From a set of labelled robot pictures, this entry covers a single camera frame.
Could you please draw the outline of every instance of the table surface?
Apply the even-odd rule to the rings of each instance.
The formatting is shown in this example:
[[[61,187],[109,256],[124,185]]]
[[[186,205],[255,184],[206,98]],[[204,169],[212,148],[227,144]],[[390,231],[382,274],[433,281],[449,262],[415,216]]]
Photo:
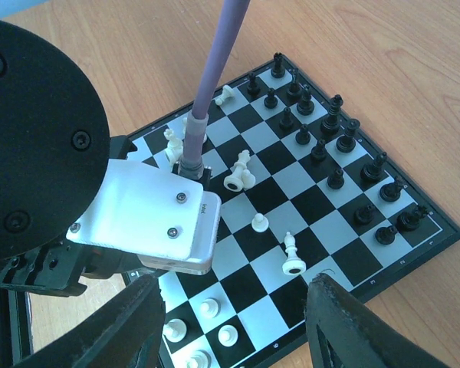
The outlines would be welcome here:
[[[194,99],[222,0],[53,0],[7,21],[49,40],[96,87],[111,135]],[[460,0],[254,0],[221,84],[272,58],[296,61],[460,224]],[[32,295],[34,348],[123,288],[87,281]],[[402,335],[460,367],[460,242],[367,303]],[[309,367],[306,345],[275,367]]]

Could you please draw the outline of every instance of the black round cover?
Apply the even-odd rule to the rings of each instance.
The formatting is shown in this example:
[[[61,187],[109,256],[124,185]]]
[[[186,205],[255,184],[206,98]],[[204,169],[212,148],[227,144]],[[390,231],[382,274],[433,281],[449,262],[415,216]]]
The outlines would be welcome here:
[[[0,259],[64,233],[104,179],[109,127],[81,69],[0,21]]]

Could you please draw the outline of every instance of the white chess piece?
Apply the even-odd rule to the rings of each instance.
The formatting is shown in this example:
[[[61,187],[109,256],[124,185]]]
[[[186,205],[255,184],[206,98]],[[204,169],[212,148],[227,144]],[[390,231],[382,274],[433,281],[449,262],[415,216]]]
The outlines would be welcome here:
[[[174,318],[163,326],[163,336],[171,343],[178,343],[187,334],[187,326],[184,321]]]
[[[205,318],[214,318],[220,311],[220,304],[215,299],[209,297],[201,303],[199,311]]]
[[[230,86],[223,86],[222,88],[222,94],[220,94],[218,97],[215,98],[215,104],[217,106],[223,105],[223,103],[230,97],[234,97],[235,92]]]
[[[234,164],[235,170],[223,180],[226,189],[233,192],[240,192],[243,189],[250,189],[255,185],[255,176],[247,169],[247,163],[251,160],[248,149],[238,154],[238,161]]]
[[[183,134],[183,136],[186,135],[186,126],[187,126],[187,117],[183,117],[183,119],[182,119],[182,134]],[[206,143],[207,139],[208,139],[208,135],[205,133],[205,137],[203,138],[202,142]]]
[[[237,329],[229,324],[220,328],[218,332],[218,340],[220,344],[224,347],[231,347],[235,345],[238,339],[238,332]]]
[[[202,350],[195,351],[186,362],[186,368],[209,368],[211,358]]]
[[[169,160],[170,165],[173,165],[174,163],[179,161],[184,146],[182,144],[182,140],[180,138],[177,138],[176,134],[172,129],[165,129],[163,135],[169,141],[167,143],[167,148],[165,148],[164,152],[166,154],[166,158]]]
[[[269,228],[269,220],[261,213],[258,213],[252,219],[251,225],[256,232],[265,232]]]
[[[283,263],[283,272],[289,276],[295,276],[296,274],[303,274],[307,269],[305,262],[303,262],[297,256],[297,246],[295,245],[295,239],[290,232],[286,233],[284,237],[284,246],[286,253],[288,254],[287,260]]]

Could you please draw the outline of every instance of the black chess piece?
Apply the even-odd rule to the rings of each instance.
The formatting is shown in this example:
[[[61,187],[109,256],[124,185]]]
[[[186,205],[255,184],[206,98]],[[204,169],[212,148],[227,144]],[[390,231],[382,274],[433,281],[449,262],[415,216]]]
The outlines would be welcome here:
[[[385,184],[382,188],[380,188],[380,197],[385,202],[395,202],[400,198],[400,193],[404,184],[404,180],[400,176],[396,176],[394,182]]]
[[[259,87],[255,73],[251,72],[248,75],[247,93],[255,97],[259,94],[259,92],[261,92],[261,87]]]
[[[356,131],[360,128],[360,122],[357,119],[351,119],[350,122],[346,126],[346,130],[344,131],[344,135],[337,138],[336,147],[342,153],[349,153],[354,150],[356,146],[356,140],[354,139],[354,135]]]
[[[325,143],[325,140],[320,139],[317,141],[317,144],[315,144],[315,146],[312,147],[310,157],[313,161],[320,163],[325,160],[325,158],[327,157]]]
[[[314,102],[312,101],[312,90],[310,86],[304,86],[300,102],[297,105],[297,111],[301,115],[310,115],[314,112]]]
[[[358,207],[354,212],[354,220],[360,225],[368,225],[373,221],[374,205],[364,205]]]
[[[403,211],[397,217],[397,227],[412,232],[421,225],[422,219],[428,214],[428,209],[424,205],[417,205],[411,212]]]
[[[375,239],[381,245],[389,245],[396,240],[397,232],[397,228],[393,225],[383,226],[375,231]]]
[[[293,120],[291,119],[291,109],[285,107],[283,109],[283,116],[279,120],[279,127],[282,130],[290,130],[293,127]]]
[[[341,168],[335,169],[327,178],[327,185],[331,189],[341,189],[344,185],[344,171]]]
[[[284,69],[283,65],[283,54],[281,52],[277,52],[274,54],[274,64],[273,68],[271,69],[271,76],[274,78],[282,78],[284,77],[284,73],[286,70]]]
[[[278,99],[276,98],[276,91],[274,88],[269,88],[268,95],[264,99],[264,106],[268,109],[274,109],[278,105]]]
[[[343,98],[337,94],[330,99],[329,110],[327,115],[322,119],[320,124],[320,130],[324,134],[333,136],[339,131],[339,120],[338,116],[343,106]]]
[[[361,179],[366,182],[379,182],[382,179],[382,167],[386,160],[386,152],[376,155],[372,163],[366,163],[361,169]]]
[[[298,81],[298,69],[295,68],[291,72],[291,83],[286,90],[288,98],[292,101],[296,101],[301,97],[303,89]]]
[[[301,144],[302,146],[308,144],[311,138],[310,132],[308,131],[308,125],[301,124],[300,129],[294,138],[297,143]]]

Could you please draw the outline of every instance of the white square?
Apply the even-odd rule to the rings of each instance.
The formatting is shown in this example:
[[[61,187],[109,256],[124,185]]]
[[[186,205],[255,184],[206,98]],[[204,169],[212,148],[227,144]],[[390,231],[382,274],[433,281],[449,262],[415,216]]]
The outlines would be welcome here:
[[[278,245],[251,262],[254,272],[259,277],[262,286],[264,286],[268,294],[297,276],[287,276],[283,273],[282,266],[286,259],[286,253],[284,253],[281,246]]]
[[[268,109],[264,105],[264,100],[266,99],[267,96],[268,96],[268,94],[266,92],[266,94],[264,96],[259,97],[257,100],[251,102],[252,107],[254,107],[254,110],[256,110],[258,112],[258,114],[261,116],[261,118],[263,120],[267,120],[267,119],[273,117],[274,115],[279,114],[286,107],[286,105],[283,103],[283,101],[281,101],[280,98],[278,96],[276,96],[276,99],[278,100],[278,103],[272,109]]]
[[[391,182],[394,182],[394,179],[392,176],[389,176],[365,191],[365,195],[368,199],[380,210],[380,212],[382,212],[382,215],[387,218],[395,215],[398,211],[414,202],[414,199],[404,189],[400,192],[400,198],[395,202],[384,201],[382,197],[380,197],[380,188]]]
[[[195,351],[202,350],[209,354],[211,358],[211,364],[209,368],[220,368],[218,361],[216,360],[215,354],[211,348],[211,345],[208,342],[208,339],[205,335],[197,338],[196,340],[188,343],[181,349],[177,350],[172,354],[171,359],[175,368],[187,366],[187,360],[192,357]]]
[[[346,167],[350,163],[368,154],[368,152],[358,142],[356,142],[356,145],[351,152],[341,152],[336,147],[337,140],[338,138],[331,140],[328,144],[325,145],[325,149],[334,159],[334,161],[339,164],[340,167]]]
[[[245,193],[240,193],[222,204],[222,218],[231,233],[250,224],[256,213]]]
[[[260,182],[264,182],[267,178],[271,176],[264,163],[257,157],[257,155],[251,156],[251,160],[247,163],[247,169],[255,176],[255,186]]]
[[[279,141],[279,138],[266,122],[259,123],[251,129],[242,133],[245,142],[252,148],[254,153],[262,151],[264,148],[272,146]]]
[[[291,113],[295,115],[302,124],[308,125],[314,122],[315,120],[320,119],[324,115],[327,115],[327,110],[325,110],[324,106],[322,106],[319,101],[315,100],[313,97],[312,101],[314,102],[315,108],[310,115],[302,115],[301,113],[299,113],[297,110],[297,103],[290,106]]]
[[[356,183],[351,179],[349,175],[347,175],[346,172],[344,172],[343,178],[344,185],[340,189],[329,188],[327,184],[327,178],[317,184],[320,190],[337,209],[363,193],[361,188],[356,185]]]
[[[290,201],[271,210],[266,217],[269,220],[269,228],[281,243],[284,242],[287,232],[295,235],[307,227],[307,223]]]
[[[189,113],[183,113],[182,115],[175,117],[173,120],[170,120],[167,123],[168,128],[172,129],[176,134],[177,138],[180,138],[181,140],[184,139],[184,134],[182,134],[182,131],[184,129],[184,123],[182,122],[182,119],[187,117],[188,114]]]
[[[258,77],[260,77],[269,88],[274,88],[275,90],[290,83],[293,79],[289,71],[284,71],[284,76],[282,78],[275,78],[271,75],[271,69],[263,71],[258,75]]]
[[[292,163],[273,175],[288,199],[298,196],[315,184],[299,162]]]
[[[216,120],[213,124],[209,124],[206,127],[206,135],[213,142],[215,147],[228,142],[238,134],[237,128],[235,128],[228,117]]]
[[[212,269],[219,280],[223,280],[247,264],[248,260],[233,235],[216,243]]]
[[[209,297],[217,300],[220,304],[220,311],[213,318],[205,318],[199,311],[199,306],[201,303]],[[228,296],[220,283],[214,284],[196,296],[192,297],[189,299],[189,303],[191,304],[192,310],[194,311],[194,314],[196,315],[196,318],[198,319],[199,325],[201,326],[202,332],[204,334],[208,333],[218,325],[223,324],[226,320],[229,320],[236,315],[235,309],[233,308],[232,303],[228,299]]]
[[[310,229],[330,255],[358,238],[357,233],[337,210],[314,222]]]
[[[170,165],[164,149],[156,153],[153,158],[155,159],[156,165],[159,167],[159,169],[163,171],[172,171],[172,165]]]
[[[320,273],[328,274],[347,291],[353,290],[353,285],[350,283],[346,275],[341,271],[332,257],[329,256],[315,264],[313,267],[310,267],[301,275],[301,277],[307,284],[309,284]]]
[[[175,272],[167,272],[159,277],[160,293],[166,302],[166,313],[187,301],[187,295]]]
[[[219,106],[225,115],[230,115],[231,113],[234,113],[235,111],[240,110],[244,106],[248,105],[248,100],[245,98],[242,92],[238,90],[238,88],[233,88],[233,92],[235,94],[234,97],[226,99],[222,105]]]
[[[203,153],[202,161],[212,168],[212,176],[218,176],[228,169],[216,149]]]
[[[404,257],[406,254],[412,251],[412,247],[409,245],[407,240],[401,236],[401,234],[396,235],[395,241],[390,245],[381,245],[375,239],[375,232],[378,228],[384,226],[391,226],[391,223],[386,220],[368,232],[365,232],[360,236],[361,240],[368,249],[373,253],[375,258],[380,262],[383,267],[388,267],[392,263],[398,261],[400,258]]]
[[[145,138],[141,136],[140,138],[136,138],[133,141],[133,144],[136,146],[138,149],[136,152],[129,152],[128,156],[126,159],[129,159],[131,161],[145,161],[146,159],[149,159],[152,156],[152,152],[150,151],[150,148],[146,145]]]
[[[317,144],[317,139],[310,135],[310,142],[307,144],[298,144],[295,137],[298,133],[298,130],[295,130],[293,133],[288,134],[285,138],[281,140],[283,144],[288,148],[288,151],[291,152],[295,159],[303,159],[305,156],[310,155],[312,147]]]
[[[238,317],[257,351],[290,330],[269,295],[244,309]]]

